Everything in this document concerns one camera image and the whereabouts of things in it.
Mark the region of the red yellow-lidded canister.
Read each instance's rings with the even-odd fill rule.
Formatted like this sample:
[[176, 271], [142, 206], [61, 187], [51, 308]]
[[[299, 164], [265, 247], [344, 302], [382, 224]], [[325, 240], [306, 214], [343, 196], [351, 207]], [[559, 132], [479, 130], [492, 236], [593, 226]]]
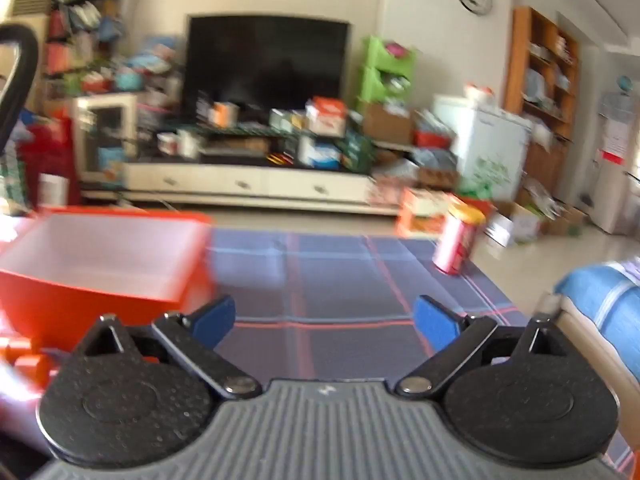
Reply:
[[476, 207], [453, 203], [434, 252], [434, 266], [446, 274], [459, 274], [485, 222], [485, 215]]

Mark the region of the blue plaid tablecloth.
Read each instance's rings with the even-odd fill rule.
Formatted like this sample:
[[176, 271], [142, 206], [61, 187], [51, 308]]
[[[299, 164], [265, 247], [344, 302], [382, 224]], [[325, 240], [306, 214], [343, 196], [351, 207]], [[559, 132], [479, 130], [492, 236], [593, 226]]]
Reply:
[[526, 315], [474, 264], [459, 276], [432, 263], [430, 240], [216, 229], [208, 248], [236, 320], [218, 352], [260, 382], [385, 378], [431, 356], [445, 339], [413, 326], [428, 295], [461, 315], [526, 324]]

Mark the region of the orange white gift box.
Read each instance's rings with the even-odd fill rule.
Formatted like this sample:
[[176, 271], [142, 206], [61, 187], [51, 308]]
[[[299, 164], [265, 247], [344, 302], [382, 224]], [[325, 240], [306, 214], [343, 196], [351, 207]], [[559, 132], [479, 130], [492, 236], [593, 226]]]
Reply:
[[401, 194], [396, 235], [402, 238], [438, 240], [449, 208], [457, 201], [457, 197], [451, 193], [405, 188]]

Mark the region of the white TV cabinet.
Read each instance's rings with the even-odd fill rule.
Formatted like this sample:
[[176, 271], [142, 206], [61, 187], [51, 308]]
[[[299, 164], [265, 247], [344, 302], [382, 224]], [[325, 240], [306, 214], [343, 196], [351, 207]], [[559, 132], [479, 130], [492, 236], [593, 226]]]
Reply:
[[80, 185], [87, 200], [396, 216], [397, 206], [372, 200], [373, 189], [372, 178], [350, 172], [176, 162], [128, 162], [122, 185]]

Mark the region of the orange cardboard box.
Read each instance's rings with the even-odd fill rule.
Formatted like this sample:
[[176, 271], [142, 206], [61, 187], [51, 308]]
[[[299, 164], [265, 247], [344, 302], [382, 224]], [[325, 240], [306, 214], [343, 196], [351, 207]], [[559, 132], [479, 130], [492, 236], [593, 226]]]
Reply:
[[1, 311], [17, 333], [72, 350], [102, 314], [145, 325], [215, 295], [204, 214], [55, 209], [1, 249]]

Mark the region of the white chest freezer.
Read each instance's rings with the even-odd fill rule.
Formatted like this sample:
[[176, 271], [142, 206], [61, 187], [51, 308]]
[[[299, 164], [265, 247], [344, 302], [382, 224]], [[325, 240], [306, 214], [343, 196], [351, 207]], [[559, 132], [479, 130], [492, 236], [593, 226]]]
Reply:
[[514, 200], [532, 123], [461, 96], [435, 96], [433, 113], [454, 134], [450, 151], [457, 159], [456, 191], [478, 200]]

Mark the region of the brown cardboard box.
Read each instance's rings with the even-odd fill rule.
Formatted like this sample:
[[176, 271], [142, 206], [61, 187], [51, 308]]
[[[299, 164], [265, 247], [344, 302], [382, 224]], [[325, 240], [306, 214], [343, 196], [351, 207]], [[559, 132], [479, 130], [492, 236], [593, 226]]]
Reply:
[[405, 108], [369, 103], [364, 110], [362, 132], [375, 141], [410, 145], [412, 126], [411, 113]]

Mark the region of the white glass-door small cabinet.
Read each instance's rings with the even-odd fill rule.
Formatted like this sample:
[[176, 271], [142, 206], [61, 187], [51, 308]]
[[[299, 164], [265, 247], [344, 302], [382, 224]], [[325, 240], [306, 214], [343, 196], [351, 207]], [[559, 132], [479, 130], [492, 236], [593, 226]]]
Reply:
[[122, 188], [125, 166], [137, 153], [135, 93], [107, 93], [74, 99], [75, 167], [82, 183]]

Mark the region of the green plastic stacked shelf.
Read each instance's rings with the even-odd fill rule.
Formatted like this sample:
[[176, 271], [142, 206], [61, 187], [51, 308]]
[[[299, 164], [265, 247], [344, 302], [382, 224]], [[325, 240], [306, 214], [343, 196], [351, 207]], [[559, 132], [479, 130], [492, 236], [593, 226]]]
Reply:
[[364, 112], [370, 104], [408, 103], [418, 51], [392, 40], [367, 36], [362, 40], [360, 86], [356, 107]]

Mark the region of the black flat television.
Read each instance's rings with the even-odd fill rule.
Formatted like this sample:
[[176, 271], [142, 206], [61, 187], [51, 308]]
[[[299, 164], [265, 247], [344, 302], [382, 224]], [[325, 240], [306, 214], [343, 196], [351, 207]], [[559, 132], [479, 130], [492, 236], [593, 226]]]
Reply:
[[191, 15], [180, 118], [198, 104], [232, 103], [242, 114], [302, 110], [343, 90], [350, 24], [269, 14]]

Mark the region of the black cluttered bookshelf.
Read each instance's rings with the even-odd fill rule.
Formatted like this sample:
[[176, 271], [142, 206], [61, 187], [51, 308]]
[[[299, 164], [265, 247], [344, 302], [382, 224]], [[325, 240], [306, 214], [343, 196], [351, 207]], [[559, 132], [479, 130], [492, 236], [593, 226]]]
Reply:
[[44, 60], [44, 97], [66, 100], [113, 90], [125, 35], [122, 0], [53, 0]]

